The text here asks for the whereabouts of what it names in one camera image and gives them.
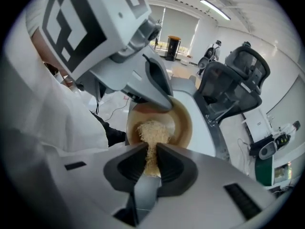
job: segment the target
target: person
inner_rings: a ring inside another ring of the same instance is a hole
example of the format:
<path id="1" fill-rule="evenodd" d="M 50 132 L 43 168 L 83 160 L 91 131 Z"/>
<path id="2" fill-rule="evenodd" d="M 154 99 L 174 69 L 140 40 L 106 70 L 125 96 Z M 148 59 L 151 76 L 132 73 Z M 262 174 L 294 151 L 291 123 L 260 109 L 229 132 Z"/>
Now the person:
<path id="1" fill-rule="evenodd" d="M 205 51 L 204 57 L 208 58 L 209 62 L 210 61 L 215 61 L 215 60 L 218 61 L 219 56 L 220 56 L 220 47 L 221 47 L 221 41 L 220 40 L 217 40 L 215 43 L 210 44 Z M 201 76 L 204 69 L 205 69 L 205 67 L 201 68 L 197 74 L 199 76 Z"/>
<path id="2" fill-rule="evenodd" d="M 257 156 L 259 154 L 259 151 L 262 147 L 267 145 L 270 142 L 273 142 L 275 139 L 277 139 L 280 135 L 286 134 L 289 136 L 289 143 L 292 143 L 295 139 L 296 132 L 300 129 L 301 124 L 299 121 L 295 121 L 293 124 L 285 124 L 281 127 L 279 127 L 276 131 L 272 132 L 270 136 L 256 142 L 253 144 L 250 144 L 250 150 L 249 155 L 251 156 Z"/>
<path id="3" fill-rule="evenodd" d="M 230 51 L 229 55 L 230 55 L 231 53 L 232 53 L 232 51 Z M 228 56 L 226 56 L 226 58 L 227 58 L 227 57 L 228 57 Z M 226 58 L 225 58 L 225 59 L 226 59 Z M 225 60 L 225 59 L 224 59 L 224 60 Z"/>
<path id="4" fill-rule="evenodd" d="M 67 154 L 107 150 L 125 141 L 126 133 L 92 114 L 44 64 L 62 69 L 40 32 L 45 1 L 32 0 L 5 41 L 0 96 L 6 101 L 1 104 L 0 128 L 18 130 Z"/>
<path id="5" fill-rule="evenodd" d="M 244 42 L 242 44 L 244 47 L 251 48 L 250 42 Z M 234 65 L 240 69 L 242 72 L 249 74 L 250 68 L 252 66 L 253 56 L 248 52 L 240 52 L 234 59 Z"/>

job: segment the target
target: white robot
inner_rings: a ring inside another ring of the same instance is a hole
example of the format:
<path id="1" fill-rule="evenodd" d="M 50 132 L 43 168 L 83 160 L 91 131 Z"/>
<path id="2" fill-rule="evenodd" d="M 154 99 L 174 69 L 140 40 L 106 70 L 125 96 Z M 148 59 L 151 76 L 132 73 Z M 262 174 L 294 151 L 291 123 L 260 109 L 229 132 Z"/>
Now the white robot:
<path id="1" fill-rule="evenodd" d="M 77 86 L 98 101 L 109 88 L 137 103 L 170 110 L 175 83 L 149 45 L 160 30 L 150 13 L 146 0 L 48 0 L 41 33 Z M 203 108 L 194 85 L 182 85 Z M 259 218 L 260 212 L 274 201 L 226 161 L 159 144 L 162 185 L 150 213 L 139 219 L 134 186 L 145 166 L 146 144 L 64 158 L 21 133 L 7 134 L 3 144 L 8 176 L 39 217 L 55 228 L 261 226 L 266 218 Z M 17 152 L 21 146 L 31 148 Z M 17 164 L 26 176 L 19 176 Z M 29 190 L 27 184 L 34 181 Z"/>

